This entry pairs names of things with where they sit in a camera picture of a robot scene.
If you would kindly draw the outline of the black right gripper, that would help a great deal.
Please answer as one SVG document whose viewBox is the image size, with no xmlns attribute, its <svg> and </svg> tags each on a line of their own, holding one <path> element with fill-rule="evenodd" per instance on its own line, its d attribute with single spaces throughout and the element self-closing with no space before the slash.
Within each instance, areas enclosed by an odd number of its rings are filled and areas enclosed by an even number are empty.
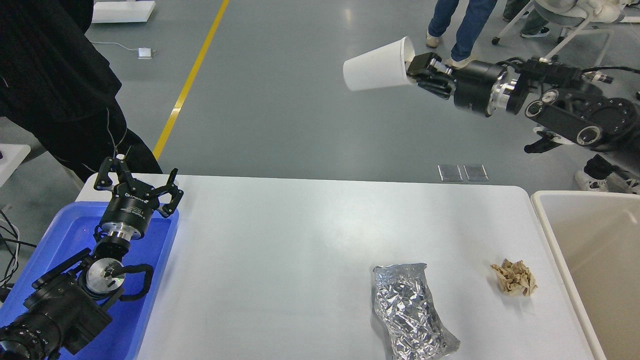
<svg viewBox="0 0 640 360">
<path fill-rule="evenodd" d="M 514 68 L 517 74 L 521 72 L 521 64 L 513 61 L 473 60 L 464 68 L 453 69 L 437 53 L 427 52 L 413 57 L 406 74 L 421 89 L 443 100 L 453 95 L 457 109 L 490 117 L 496 109 L 512 114 L 521 111 L 521 98 L 515 93 L 518 80 L 508 68 Z"/>
</svg>

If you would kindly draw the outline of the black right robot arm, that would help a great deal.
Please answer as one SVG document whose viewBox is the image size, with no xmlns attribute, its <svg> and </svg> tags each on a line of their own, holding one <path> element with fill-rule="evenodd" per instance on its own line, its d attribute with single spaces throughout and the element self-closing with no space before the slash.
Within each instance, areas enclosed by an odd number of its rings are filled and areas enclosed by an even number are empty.
<svg viewBox="0 0 640 360">
<path fill-rule="evenodd" d="M 458 109 L 485 117 L 498 109 L 523 112 L 542 126 L 541 139 L 525 147 L 528 153 L 567 141 L 618 157 L 639 155 L 639 107 L 604 95 L 596 82 L 613 79 L 601 66 L 582 70 L 550 59 L 512 57 L 498 63 L 474 60 L 454 69 L 428 52 L 414 57 L 406 73 L 420 88 L 453 99 Z"/>
</svg>

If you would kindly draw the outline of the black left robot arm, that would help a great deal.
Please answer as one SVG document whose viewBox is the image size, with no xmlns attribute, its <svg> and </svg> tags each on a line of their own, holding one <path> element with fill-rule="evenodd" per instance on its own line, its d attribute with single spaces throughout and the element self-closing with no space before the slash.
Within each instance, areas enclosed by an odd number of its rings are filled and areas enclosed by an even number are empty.
<svg viewBox="0 0 640 360">
<path fill-rule="evenodd" d="M 153 266 L 122 260 L 131 242 L 146 235 L 153 214 L 172 216 L 184 193 L 175 183 L 177 168 L 154 187 L 134 178 L 125 160 L 121 153 L 105 158 L 94 181 L 96 191 L 111 193 L 94 228 L 94 249 L 82 249 L 32 283 L 26 312 L 1 328 L 3 360 L 57 360 L 62 348 L 76 354 L 112 322 L 112 305 L 150 291 Z"/>
</svg>

